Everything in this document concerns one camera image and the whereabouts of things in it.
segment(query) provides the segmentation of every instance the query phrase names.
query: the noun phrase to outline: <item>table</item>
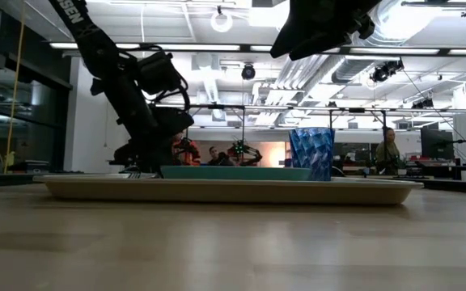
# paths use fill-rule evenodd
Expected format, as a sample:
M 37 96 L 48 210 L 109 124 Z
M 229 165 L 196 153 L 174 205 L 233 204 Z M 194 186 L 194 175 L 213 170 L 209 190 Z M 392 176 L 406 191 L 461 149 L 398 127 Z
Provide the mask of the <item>table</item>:
M 466 194 L 401 207 L 71 202 L 0 188 L 0 290 L 466 289 Z

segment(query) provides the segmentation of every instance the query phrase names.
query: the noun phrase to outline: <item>black monitor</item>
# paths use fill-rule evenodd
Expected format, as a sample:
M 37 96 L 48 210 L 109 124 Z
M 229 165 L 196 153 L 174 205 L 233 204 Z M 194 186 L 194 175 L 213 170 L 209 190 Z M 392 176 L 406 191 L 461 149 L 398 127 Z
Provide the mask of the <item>black monitor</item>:
M 422 156 L 446 160 L 454 159 L 454 145 L 451 143 L 453 141 L 452 133 L 423 128 L 421 130 L 421 139 Z

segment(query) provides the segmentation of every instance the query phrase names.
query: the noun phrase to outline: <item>man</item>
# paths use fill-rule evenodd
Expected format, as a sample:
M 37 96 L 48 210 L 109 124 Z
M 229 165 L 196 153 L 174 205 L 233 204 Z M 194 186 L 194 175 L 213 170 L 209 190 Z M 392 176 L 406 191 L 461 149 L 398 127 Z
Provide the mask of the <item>man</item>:
M 395 144 L 395 131 L 390 128 L 384 130 L 386 135 L 386 152 L 384 152 L 384 141 L 377 146 L 377 152 L 375 153 L 375 159 L 377 164 L 377 171 L 381 172 L 386 170 L 387 175 L 398 175 L 398 159 L 400 158 L 400 152 Z
M 211 161 L 208 162 L 208 166 L 234 166 L 235 164 L 230 161 L 227 154 L 219 153 L 217 148 L 214 146 L 210 147 Z
M 184 137 L 184 132 L 174 136 L 172 144 L 174 165 L 177 166 L 199 166 L 201 165 L 201 155 L 194 141 Z

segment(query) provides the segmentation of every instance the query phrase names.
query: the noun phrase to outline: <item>desk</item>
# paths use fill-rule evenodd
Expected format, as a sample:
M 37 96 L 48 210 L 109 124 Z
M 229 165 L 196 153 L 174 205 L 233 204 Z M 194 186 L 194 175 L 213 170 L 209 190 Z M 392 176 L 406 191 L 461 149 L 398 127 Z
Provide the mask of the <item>desk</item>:
M 0 290 L 466 289 L 466 194 L 402 207 L 52 200 L 0 188 Z

